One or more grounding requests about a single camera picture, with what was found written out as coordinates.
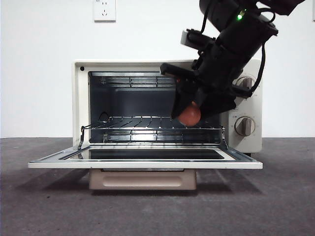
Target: oven door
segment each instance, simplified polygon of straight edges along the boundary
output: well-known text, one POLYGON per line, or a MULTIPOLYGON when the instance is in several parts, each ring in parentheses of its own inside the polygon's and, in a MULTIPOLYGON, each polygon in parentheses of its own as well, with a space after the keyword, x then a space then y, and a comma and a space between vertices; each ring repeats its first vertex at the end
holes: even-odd
POLYGON ((262 169, 262 163, 226 145, 116 143, 71 147, 31 161, 29 168, 262 169))

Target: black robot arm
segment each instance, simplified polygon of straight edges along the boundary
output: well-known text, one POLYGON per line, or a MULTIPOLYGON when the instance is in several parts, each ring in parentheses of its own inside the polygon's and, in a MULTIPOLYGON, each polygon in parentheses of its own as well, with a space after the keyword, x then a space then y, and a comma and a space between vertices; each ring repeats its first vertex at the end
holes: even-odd
POLYGON ((199 58, 192 63, 191 70, 168 63, 160 67, 161 74, 176 81, 172 118, 192 101, 200 107, 201 118, 205 118, 235 108, 236 96, 252 95, 264 69, 265 42, 278 34, 272 23, 275 13, 288 15, 302 0, 261 2, 271 8, 258 8, 256 0, 200 0, 204 14, 202 29, 188 29, 181 40, 182 44, 197 49, 199 58), (261 14, 266 11, 273 13, 272 19, 261 14), (207 19, 220 31, 217 38, 203 35, 207 19), (251 88, 234 85, 233 81, 259 48, 262 48, 262 63, 256 83, 251 88))

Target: cream toaster oven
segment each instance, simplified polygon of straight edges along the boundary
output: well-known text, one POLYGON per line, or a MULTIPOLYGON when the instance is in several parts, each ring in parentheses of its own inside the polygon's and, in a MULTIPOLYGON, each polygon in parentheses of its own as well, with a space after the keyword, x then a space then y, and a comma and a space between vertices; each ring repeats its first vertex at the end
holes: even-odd
MULTIPOLYGON (((234 110, 186 127, 170 118, 175 83, 163 62, 75 61, 73 147, 28 167, 90 169, 91 189, 195 189, 196 169, 261 169, 250 157, 262 146, 261 84, 234 110)), ((252 59, 234 83, 249 88, 259 67, 252 59)))

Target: temperature knob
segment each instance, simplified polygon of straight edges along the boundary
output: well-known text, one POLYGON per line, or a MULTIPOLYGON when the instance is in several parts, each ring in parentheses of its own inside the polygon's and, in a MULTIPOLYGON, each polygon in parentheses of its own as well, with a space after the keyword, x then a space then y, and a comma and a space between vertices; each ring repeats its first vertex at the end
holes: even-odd
POLYGON ((245 89, 251 89, 254 83, 255 83, 254 78, 249 76, 243 76, 236 81, 237 86, 241 86, 245 89))
POLYGON ((235 122, 234 128, 239 135, 249 136, 255 130, 255 122, 249 117, 241 117, 235 122))

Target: wall socket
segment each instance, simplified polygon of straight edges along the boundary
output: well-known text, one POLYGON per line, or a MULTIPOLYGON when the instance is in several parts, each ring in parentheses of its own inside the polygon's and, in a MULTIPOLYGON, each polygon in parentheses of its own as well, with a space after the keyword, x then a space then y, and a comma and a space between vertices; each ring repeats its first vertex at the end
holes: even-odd
POLYGON ((94 21, 116 21, 116 0, 93 0, 94 21))

